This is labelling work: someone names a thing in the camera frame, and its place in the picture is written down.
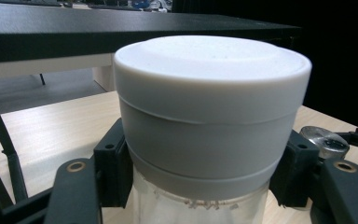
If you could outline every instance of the white cylinder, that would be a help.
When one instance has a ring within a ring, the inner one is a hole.
[[[311,63],[264,42],[179,35],[124,47],[114,67],[136,169],[160,189],[210,201],[269,182]]]

